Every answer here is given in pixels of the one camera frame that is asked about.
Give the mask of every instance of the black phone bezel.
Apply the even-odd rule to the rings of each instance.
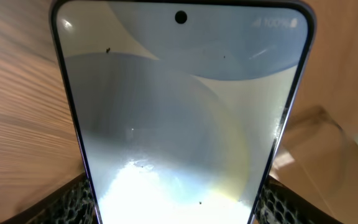
[[[57,32],[57,13],[60,7],[69,1],[84,1],[84,0],[54,0],[52,2],[52,5],[50,7],[49,12],[49,24],[50,29],[52,32],[52,38],[53,43],[55,46],[55,50],[57,53],[57,59],[60,67],[60,71],[62,74],[63,84],[65,86],[65,91],[67,95],[68,104],[71,111],[71,117],[73,119],[74,129],[76,132],[78,144],[80,147],[81,155],[83,158],[83,163],[85,167],[86,176],[89,179],[89,183],[91,186],[91,191],[94,197],[95,201],[95,209],[96,214],[98,216],[98,221],[100,224],[102,224],[101,215],[99,211],[98,201],[96,199],[96,195],[94,193],[94,187],[92,183],[92,177],[90,174],[90,168],[88,166],[88,160],[86,158],[85,153],[85,147],[83,145],[81,130],[80,130],[80,124],[78,122],[78,118],[75,111],[75,105],[73,101],[73,96],[70,88],[70,82],[68,80],[67,70],[65,66],[64,56],[62,52],[62,46],[60,44],[58,32]],[[118,1],[118,0],[86,0],[86,1]],[[298,64],[298,67],[295,72],[295,76],[293,79],[293,82],[291,84],[290,92],[288,94],[287,101],[285,103],[285,107],[283,110],[283,114],[280,120],[279,127],[277,129],[278,133],[276,135],[276,138],[273,141],[272,149],[270,150],[270,154],[265,166],[265,170],[262,176],[262,180],[260,181],[260,185],[257,191],[257,195],[254,200],[254,204],[252,206],[251,214],[248,219],[248,224],[251,224],[251,221],[253,220],[254,212],[258,203],[260,191],[262,190],[263,184],[269,174],[270,168],[272,166],[273,158],[277,152],[278,146],[280,144],[285,125],[287,123],[288,117],[290,115],[290,110],[293,106],[293,102],[295,99],[296,92],[298,90],[300,79],[303,74],[303,71],[305,69],[306,61],[309,57],[309,52],[311,49],[311,46],[313,45],[314,41],[314,35],[316,33],[316,16],[313,12],[313,10],[309,7],[309,5],[301,2],[301,1],[294,1],[294,0],[119,0],[122,2],[156,2],[156,3],[178,3],[178,4],[210,4],[210,5],[225,5],[225,6],[248,6],[248,7],[279,7],[279,8],[288,8],[288,9],[294,9],[298,12],[302,13],[305,17],[307,23],[308,23],[308,35],[306,38],[305,45],[302,50],[302,54],[300,57],[300,61]]]

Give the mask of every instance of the wood grain surface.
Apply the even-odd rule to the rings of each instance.
[[[322,105],[358,132],[358,0],[307,2],[318,30],[293,113]],[[0,221],[82,171],[48,26],[49,5],[0,0]],[[357,223],[351,206],[340,212],[346,194],[341,198],[331,205],[338,208],[336,218]],[[357,197],[352,199],[358,206]]]

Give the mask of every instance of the brown background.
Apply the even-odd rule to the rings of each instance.
[[[322,105],[350,135],[358,133],[358,0],[307,2],[318,30],[293,114]],[[0,0],[0,221],[82,172],[48,26],[49,5]],[[317,189],[324,199],[312,203],[342,222],[358,223],[358,149],[351,144],[346,181],[326,199],[318,183],[330,178],[321,174],[334,168],[323,165],[336,163],[338,155],[330,149],[338,144],[335,130],[324,131],[291,151],[299,164],[283,172],[282,181],[309,200],[314,197],[305,189]],[[321,151],[314,152],[316,147]],[[311,185],[299,184],[304,173],[294,178],[299,170],[313,179]]]

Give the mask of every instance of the phone screen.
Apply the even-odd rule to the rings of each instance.
[[[103,223],[247,223],[308,38],[284,7],[70,1],[56,27]]]

